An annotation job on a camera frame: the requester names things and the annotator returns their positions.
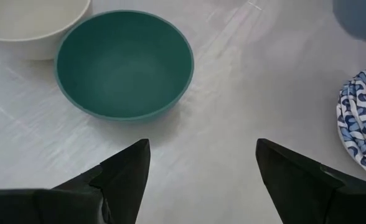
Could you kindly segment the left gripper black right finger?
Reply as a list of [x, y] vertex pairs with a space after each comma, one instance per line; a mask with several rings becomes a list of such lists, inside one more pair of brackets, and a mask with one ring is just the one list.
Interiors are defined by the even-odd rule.
[[283, 224], [366, 224], [366, 181], [268, 139], [255, 154]]

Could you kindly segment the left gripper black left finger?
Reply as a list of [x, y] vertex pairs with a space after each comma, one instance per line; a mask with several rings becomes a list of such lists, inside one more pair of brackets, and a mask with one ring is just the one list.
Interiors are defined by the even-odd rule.
[[140, 139], [52, 189], [2, 189], [0, 224], [135, 224], [150, 159]]

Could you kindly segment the large white bowl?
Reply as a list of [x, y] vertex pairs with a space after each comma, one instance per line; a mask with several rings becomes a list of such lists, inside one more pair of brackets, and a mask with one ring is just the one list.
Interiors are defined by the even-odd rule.
[[50, 60], [63, 36], [92, 13], [92, 0], [0, 0], [0, 48]]

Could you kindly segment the blue white patterned bowl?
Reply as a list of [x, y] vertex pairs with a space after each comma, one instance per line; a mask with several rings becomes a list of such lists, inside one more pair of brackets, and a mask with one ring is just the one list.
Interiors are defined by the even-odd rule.
[[366, 171], [366, 70], [343, 85], [339, 91], [336, 115], [343, 146]]

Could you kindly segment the teal green bowl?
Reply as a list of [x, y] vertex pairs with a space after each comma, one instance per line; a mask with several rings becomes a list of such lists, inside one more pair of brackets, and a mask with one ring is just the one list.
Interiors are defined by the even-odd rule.
[[183, 33], [144, 11], [91, 16], [63, 37], [54, 76], [66, 99], [101, 119], [141, 121], [171, 109], [188, 89], [194, 55]]

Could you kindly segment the blue grey bowl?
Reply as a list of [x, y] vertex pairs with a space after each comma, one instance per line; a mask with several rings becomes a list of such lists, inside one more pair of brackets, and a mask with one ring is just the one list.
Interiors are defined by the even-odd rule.
[[366, 0], [332, 0], [335, 18], [352, 37], [366, 41]]

